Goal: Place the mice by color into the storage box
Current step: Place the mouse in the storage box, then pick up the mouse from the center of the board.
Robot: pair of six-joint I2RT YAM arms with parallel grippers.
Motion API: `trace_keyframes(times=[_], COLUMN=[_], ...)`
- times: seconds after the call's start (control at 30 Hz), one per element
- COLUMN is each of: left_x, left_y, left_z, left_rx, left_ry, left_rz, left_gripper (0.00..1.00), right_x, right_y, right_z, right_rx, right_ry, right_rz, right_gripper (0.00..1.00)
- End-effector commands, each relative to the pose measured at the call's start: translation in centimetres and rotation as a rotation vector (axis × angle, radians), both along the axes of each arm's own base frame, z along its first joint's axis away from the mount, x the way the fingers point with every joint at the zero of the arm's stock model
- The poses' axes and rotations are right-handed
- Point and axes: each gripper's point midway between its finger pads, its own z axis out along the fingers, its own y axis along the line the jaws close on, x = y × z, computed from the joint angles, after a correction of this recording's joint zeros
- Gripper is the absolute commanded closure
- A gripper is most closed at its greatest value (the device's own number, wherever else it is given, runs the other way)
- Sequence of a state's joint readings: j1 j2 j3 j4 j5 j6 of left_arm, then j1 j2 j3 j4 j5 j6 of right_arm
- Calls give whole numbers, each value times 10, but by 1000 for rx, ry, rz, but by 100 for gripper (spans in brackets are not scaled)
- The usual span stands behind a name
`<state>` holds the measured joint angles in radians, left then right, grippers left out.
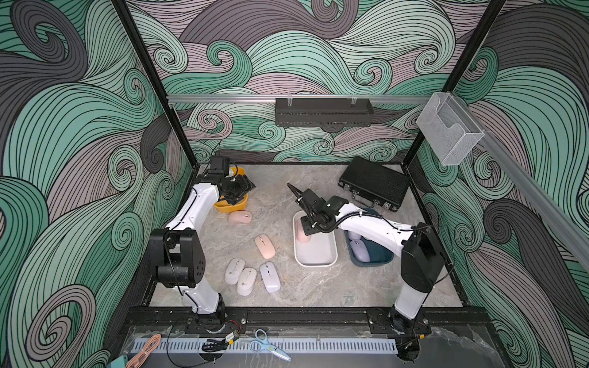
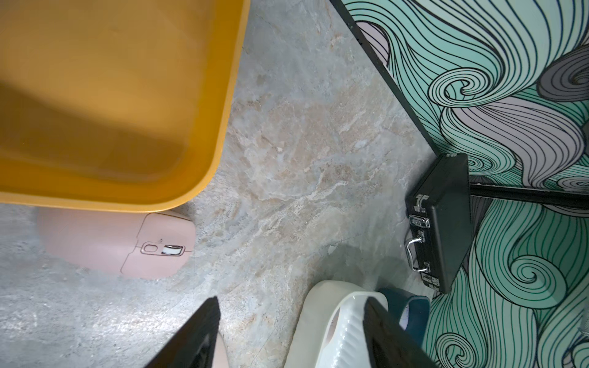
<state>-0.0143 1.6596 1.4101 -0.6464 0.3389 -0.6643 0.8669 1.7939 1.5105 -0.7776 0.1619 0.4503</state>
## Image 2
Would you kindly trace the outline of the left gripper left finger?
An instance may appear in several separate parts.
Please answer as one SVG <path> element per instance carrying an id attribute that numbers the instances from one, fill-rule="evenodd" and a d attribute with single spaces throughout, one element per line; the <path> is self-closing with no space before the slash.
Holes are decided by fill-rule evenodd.
<path id="1" fill-rule="evenodd" d="M 146 367 L 213 367 L 220 318 L 218 298 L 206 299 Z"/>

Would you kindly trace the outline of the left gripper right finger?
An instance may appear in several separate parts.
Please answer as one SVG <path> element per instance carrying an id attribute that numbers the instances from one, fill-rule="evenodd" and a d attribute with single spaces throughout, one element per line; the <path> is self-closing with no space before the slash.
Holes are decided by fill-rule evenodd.
<path id="1" fill-rule="evenodd" d="M 375 297 L 365 303 L 363 327 L 369 367 L 437 367 Z"/>

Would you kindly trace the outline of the peach mouse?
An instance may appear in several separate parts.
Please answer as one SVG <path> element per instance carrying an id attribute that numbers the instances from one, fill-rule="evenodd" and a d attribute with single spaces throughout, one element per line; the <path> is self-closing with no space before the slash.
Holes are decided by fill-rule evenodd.
<path id="1" fill-rule="evenodd" d="M 216 337 L 212 368 L 229 368 L 228 354 L 220 333 L 218 333 Z"/>

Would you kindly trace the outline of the dark teal storage box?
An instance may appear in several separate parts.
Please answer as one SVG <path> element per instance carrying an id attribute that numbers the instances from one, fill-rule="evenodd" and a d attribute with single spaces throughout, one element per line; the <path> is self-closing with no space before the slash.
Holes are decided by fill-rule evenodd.
<path id="1" fill-rule="evenodd" d="M 388 313 L 420 347 L 426 334 L 430 314 L 430 300 L 400 288 L 381 288 L 387 299 Z"/>

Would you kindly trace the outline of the white storage box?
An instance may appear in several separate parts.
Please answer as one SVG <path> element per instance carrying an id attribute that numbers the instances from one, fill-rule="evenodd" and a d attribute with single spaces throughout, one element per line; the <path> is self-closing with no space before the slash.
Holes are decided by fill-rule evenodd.
<path id="1" fill-rule="evenodd" d="M 369 367 L 364 307 L 370 297 L 388 308 L 386 297 L 341 281 L 315 285 L 303 304 L 286 367 Z"/>

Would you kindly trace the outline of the pink mouse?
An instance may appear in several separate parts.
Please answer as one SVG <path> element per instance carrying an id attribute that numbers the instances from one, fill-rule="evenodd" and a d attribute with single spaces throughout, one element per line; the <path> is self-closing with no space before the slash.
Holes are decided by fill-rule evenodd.
<path id="1" fill-rule="evenodd" d="M 38 235 L 47 253 L 72 264 L 148 280 L 177 273 L 190 258 L 196 226 L 178 213 L 106 213 L 41 208 Z"/>

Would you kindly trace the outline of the yellow storage box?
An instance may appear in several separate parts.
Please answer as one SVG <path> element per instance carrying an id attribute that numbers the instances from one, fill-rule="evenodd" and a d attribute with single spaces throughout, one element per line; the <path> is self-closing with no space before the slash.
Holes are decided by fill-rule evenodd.
<path id="1" fill-rule="evenodd" d="M 4 1 L 1 201 L 149 213 L 224 145 L 247 1 Z"/>

